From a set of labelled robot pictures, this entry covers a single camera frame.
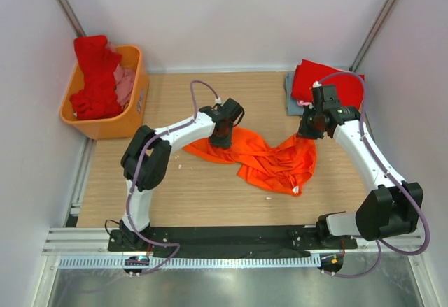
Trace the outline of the orange t shirt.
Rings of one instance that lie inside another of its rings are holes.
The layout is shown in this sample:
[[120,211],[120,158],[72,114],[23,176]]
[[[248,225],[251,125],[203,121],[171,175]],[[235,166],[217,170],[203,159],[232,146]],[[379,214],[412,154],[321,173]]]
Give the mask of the orange t shirt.
[[271,147],[260,134],[241,127],[234,128],[230,148],[214,147],[203,138],[183,149],[208,162],[240,163],[237,175],[248,184],[294,197],[302,194],[317,163],[317,148],[311,139],[293,134]]

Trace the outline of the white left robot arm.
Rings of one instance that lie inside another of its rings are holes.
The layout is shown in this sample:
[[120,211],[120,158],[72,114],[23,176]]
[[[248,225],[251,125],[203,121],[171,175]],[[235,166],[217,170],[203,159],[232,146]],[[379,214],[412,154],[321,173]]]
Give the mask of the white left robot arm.
[[171,155],[200,139],[215,148],[230,148],[233,129],[244,115],[244,108],[229,98],[223,104],[196,109],[193,116],[167,127],[139,127],[120,162],[127,184],[125,214],[110,233],[108,250],[147,248],[153,193],[165,178]]

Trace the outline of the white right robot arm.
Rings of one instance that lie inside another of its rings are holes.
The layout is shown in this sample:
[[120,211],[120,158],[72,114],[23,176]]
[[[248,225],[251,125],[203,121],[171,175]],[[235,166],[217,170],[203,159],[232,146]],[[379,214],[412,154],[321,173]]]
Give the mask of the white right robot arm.
[[420,220],[424,191],[409,183],[387,161],[355,106],[343,106],[334,85],[314,83],[312,103],[304,108],[298,136],[328,136],[345,151],[356,168],[366,197],[354,213],[331,213],[319,217],[323,238],[360,236],[366,241],[411,234]]

